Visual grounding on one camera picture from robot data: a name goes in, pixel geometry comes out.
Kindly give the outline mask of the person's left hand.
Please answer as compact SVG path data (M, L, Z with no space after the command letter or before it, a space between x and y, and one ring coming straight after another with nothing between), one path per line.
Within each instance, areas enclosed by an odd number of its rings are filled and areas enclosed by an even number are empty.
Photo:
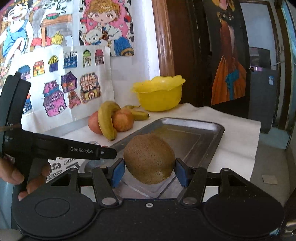
M41 173L27 184L26 190L18 194L18 200L21 201L23 198L44 185L50 173L51 166L47 162L42 167ZM8 156L1 158L1 179L15 185L22 184L25 180L23 174L21 174L20 171L14 166L12 159Z

